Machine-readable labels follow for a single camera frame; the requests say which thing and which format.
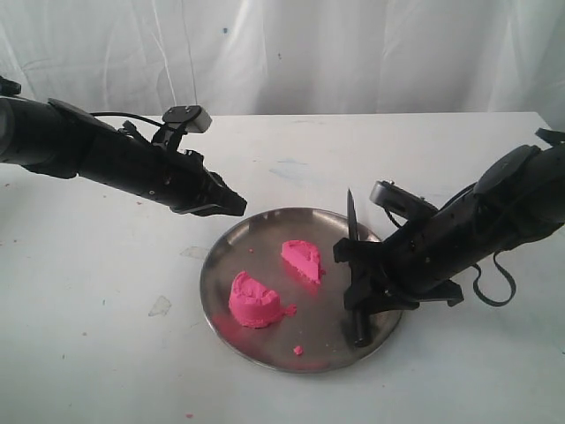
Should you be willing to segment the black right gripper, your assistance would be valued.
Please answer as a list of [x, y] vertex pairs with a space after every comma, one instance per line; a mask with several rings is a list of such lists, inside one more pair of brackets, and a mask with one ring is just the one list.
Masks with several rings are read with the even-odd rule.
[[486, 256], [478, 238], [479, 198], [461, 193], [429, 219], [407, 221], [382, 243], [340, 239], [333, 246], [336, 263], [374, 265], [371, 278], [353, 273], [343, 295], [346, 310], [379, 314], [415, 309], [421, 302], [463, 300], [451, 281]]

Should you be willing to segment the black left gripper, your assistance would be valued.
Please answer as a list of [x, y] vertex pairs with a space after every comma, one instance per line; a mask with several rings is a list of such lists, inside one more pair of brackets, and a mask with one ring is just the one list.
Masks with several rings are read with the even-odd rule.
[[247, 201], [229, 188], [219, 174], [205, 170], [202, 159], [167, 154], [163, 148], [146, 148], [145, 153], [146, 200], [179, 215], [244, 215]]

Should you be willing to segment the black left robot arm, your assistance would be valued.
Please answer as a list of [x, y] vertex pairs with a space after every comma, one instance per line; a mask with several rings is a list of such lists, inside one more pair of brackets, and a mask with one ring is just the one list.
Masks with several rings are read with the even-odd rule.
[[69, 103], [21, 97], [19, 83], [1, 80], [1, 161], [54, 178], [82, 177], [177, 214], [242, 216], [247, 202], [208, 170], [202, 154], [179, 152], [182, 138], [204, 133], [212, 119], [199, 105], [174, 106], [156, 123], [151, 139], [140, 134], [135, 114], [116, 129], [102, 112]]

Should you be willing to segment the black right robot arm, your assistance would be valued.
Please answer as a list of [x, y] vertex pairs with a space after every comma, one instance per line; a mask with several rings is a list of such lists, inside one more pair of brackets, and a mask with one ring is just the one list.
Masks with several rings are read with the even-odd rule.
[[564, 134], [538, 129], [549, 147], [515, 148], [442, 208], [387, 181], [370, 199], [405, 219], [382, 242], [343, 238], [337, 262], [354, 270], [343, 295], [349, 311], [413, 310], [422, 302], [454, 306], [463, 293], [452, 277], [489, 255], [545, 239], [564, 225]]

